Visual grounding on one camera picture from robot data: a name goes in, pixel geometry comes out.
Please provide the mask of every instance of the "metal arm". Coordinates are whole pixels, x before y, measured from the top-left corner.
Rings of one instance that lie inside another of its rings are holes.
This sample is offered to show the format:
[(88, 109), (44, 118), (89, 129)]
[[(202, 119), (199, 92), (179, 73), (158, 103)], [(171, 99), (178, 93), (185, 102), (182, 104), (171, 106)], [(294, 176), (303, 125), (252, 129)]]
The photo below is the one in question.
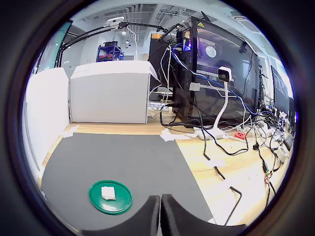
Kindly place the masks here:
[[(149, 25), (149, 24), (142, 24), (142, 23), (130, 23), (130, 22), (120, 22), (119, 23), (119, 26), (118, 28), (119, 29), (122, 29), (122, 28), (125, 28), (127, 27), (128, 25), (135, 25), (135, 26), (147, 26), (147, 27), (153, 27), (153, 28), (157, 28), (158, 30), (161, 30), (163, 31), (164, 33), (167, 33), (168, 30), (164, 29), (162, 26), (154, 26), (154, 25)], [(93, 30), (90, 30), (88, 32), (85, 32), (77, 37), (75, 37), (74, 39), (72, 39), (71, 41), (63, 44), (61, 47), (60, 47), (60, 56), (59, 56), (59, 63), (58, 63), (58, 66), (61, 67), (61, 60), (62, 60), (62, 57), (63, 57), (63, 52), (64, 50), (66, 50), (68, 47), (70, 47), (71, 45), (83, 40), (83, 39), (86, 39), (86, 38), (89, 38), (89, 37), (92, 37), (94, 35), (97, 35), (97, 34), (100, 34), (100, 33), (104, 33), (104, 32), (108, 32), (108, 31), (111, 31), (111, 30), (114, 30), (116, 28), (109, 28), (109, 29), (105, 29), (105, 30), (101, 30), (103, 28), (106, 28), (107, 26), (102, 26), (102, 27), (99, 27), (99, 28), (96, 28), (96, 29), (93, 29)], [(101, 31), (98, 31), (96, 33), (92, 33), (90, 35), (87, 35), (88, 33), (91, 33), (91, 32), (94, 32), (94, 31), (97, 31), (97, 30), (101, 30)]]
[(161, 30), (163, 32), (167, 32), (167, 30), (164, 29), (162, 26), (155, 26), (155, 25), (142, 24), (142, 23), (131, 23), (131, 22), (120, 22), (118, 28), (122, 29), (124, 27), (127, 27), (128, 25), (153, 27), (153, 28), (157, 28), (158, 30)]
[(173, 29), (175, 29), (175, 28), (178, 27), (178, 26), (182, 27), (181, 24), (176, 24), (176, 25), (172, 26), (171, 28), (169, 28), (169, 30), (168, 30), (167, 32), (165, 32), (165, 34), (162, 35), (161, 38), (158, 39), (158, 41), (163, 40), (169, 33), (171, 33), (171, 31), (172, 31)]

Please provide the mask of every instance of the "red plug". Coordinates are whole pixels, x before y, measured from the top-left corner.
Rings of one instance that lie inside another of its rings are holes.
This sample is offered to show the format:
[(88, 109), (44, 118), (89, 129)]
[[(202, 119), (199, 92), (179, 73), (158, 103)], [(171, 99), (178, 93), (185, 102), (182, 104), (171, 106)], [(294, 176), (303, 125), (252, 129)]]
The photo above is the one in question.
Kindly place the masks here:
[(236, 132), (235, 137), (239, 139), (245, 139), (245, 134), (241, 132)]

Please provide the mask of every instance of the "gray mat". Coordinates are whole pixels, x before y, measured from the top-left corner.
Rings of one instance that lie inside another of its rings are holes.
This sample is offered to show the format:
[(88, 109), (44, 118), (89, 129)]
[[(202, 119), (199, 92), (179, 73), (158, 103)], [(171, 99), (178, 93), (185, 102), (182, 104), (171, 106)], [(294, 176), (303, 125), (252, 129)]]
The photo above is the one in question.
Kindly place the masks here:
[[(106, 215), (91, 204), (90, 186), (104, 179), (130, 189), (129, 211)], [(196, 217), (212, 218), (177, 143), (165, 142), (159, 135), (74, 133), (63, 138), (46, 166), (41, 189), (56, 213), (80, 230), (118, 225), (132, 217), (149, 195), (163, 193), (173, 194)]]

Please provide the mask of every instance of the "green plastic lid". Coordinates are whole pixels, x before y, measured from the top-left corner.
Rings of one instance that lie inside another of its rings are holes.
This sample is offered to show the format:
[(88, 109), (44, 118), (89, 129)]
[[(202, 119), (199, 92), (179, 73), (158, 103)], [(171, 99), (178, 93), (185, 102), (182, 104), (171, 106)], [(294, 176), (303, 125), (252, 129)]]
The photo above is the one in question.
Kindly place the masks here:
[[(116, 200), (105, 200), (102, 197), (102, 187), (114, 187)], [(90, 187), (91, 203), (101, 212), (109, 215), (118, 215), (126, 212), (132, 205), (132, 195), (122, 183), (113, 180), (101, 180)]]

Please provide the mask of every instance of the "blue shelf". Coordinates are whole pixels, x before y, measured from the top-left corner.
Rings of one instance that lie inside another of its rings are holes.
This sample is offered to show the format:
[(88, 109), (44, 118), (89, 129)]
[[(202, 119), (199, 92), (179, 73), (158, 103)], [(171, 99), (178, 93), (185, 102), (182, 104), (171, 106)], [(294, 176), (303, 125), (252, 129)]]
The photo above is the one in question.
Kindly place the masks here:
[[(100, 51), (105, 52), (105, 56), (103, 58), (100, 58), (100, 55), (99, 55)], [(96, 57), (96, 62), (113, 61), (113, 60), (116, 60), (116, 59), (118, 59), (118, 60), (123, 60), (124, 59), (124, 54), (121, 51), (121, 49), (118, 48), (117, 43), (114, 43), (114, 45), (112, 45), (112, 46), (105, 46), (105, 47), (101, 47), (101, 45), (99, 45), (98, 52), (97, 52), (97, 57)]]

